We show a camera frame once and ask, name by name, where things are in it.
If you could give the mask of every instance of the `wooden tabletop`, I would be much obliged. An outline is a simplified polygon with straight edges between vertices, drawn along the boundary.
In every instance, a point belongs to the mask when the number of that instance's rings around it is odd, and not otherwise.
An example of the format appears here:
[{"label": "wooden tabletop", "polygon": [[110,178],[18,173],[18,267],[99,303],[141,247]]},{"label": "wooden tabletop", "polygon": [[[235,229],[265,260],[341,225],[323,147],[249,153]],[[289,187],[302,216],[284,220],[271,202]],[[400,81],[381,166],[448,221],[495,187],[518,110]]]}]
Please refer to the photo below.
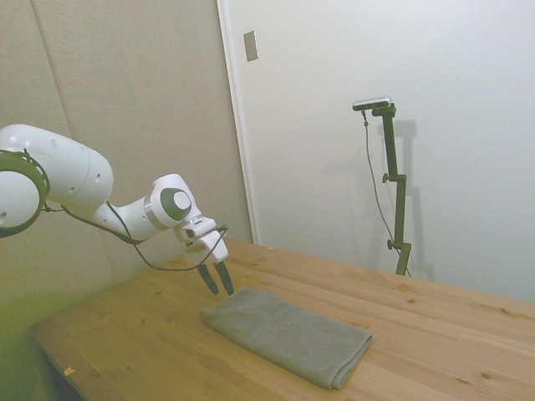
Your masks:
[{"label": "wooden tabletop", "polygon": [[[197,272],[141,274],[32,332],[88,400],[535,400],[535,304],[226,240],[235,288],[372,332],[340,390],[237,346],[199,316]],[[185,266],[181,258],[167,267]]]}]

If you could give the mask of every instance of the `beige wall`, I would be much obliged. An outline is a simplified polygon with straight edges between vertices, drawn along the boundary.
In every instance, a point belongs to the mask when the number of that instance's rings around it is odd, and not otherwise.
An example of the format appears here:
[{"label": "beige wall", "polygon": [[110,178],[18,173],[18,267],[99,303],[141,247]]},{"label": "beige wall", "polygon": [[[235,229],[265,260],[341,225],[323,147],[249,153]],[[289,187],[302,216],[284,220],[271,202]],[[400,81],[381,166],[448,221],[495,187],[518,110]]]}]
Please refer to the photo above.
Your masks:
[{"label": "beige wall", "polygon": [[[118,206],[178,172],[206,216],[251,240],[215,1],[0,8],[0,127],[32,124],[98,150]],[[176,239],[165,232],[141,249],[161,262]],[[130,246],[61,213],[2,239],[0,257],[0,399],[54,399],[28,328],[145,266]]]}]

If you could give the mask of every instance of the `white wall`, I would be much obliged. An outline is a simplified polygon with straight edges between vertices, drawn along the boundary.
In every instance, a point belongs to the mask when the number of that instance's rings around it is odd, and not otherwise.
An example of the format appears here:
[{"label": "white wall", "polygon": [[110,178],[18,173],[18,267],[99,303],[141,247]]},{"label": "white wall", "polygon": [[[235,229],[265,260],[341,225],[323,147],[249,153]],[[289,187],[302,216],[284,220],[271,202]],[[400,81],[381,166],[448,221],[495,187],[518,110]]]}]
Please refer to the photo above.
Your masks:
[{"label": "white wall", "polygon": [[[535,3],[221,0],[221,12],[261,244],[395,270],[351,110],[388,94],[413,276],[535,301]],[[377,118],[370,149],[380,180]],[[395,185],[378,187],[393,225]]]}]

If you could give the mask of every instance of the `wooden table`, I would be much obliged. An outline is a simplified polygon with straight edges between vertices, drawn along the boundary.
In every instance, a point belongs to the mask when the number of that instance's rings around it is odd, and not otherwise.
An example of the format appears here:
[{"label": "wooden table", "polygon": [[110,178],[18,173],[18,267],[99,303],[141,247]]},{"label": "wooden table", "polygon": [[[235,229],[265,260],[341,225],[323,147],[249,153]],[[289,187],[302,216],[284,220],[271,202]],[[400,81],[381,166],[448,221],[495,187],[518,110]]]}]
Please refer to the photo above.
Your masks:
[{"label": "wooden table", "polygon": [[74,370],[67,378],[88,400],[535,400],[535,304],[227,244],[236,289],[269,290],[373,333],[342,389],[311,384],[210,329],[199,311],[226,294],[213,296],[196,272],[146,272],[33,335],[56,369]]}]

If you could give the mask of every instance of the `folded towel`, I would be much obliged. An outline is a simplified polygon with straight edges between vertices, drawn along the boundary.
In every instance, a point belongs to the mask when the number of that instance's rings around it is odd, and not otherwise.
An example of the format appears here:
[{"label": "folded towel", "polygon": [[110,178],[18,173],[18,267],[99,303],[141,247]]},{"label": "folded towel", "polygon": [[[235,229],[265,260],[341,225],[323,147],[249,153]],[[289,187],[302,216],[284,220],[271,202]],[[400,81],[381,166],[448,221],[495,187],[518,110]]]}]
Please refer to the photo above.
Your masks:
[{"label": "folded towel", "polygon": [[233,342],[323,388],[341,388],[371,343],[363,329],[247,287],[201,315]]}]

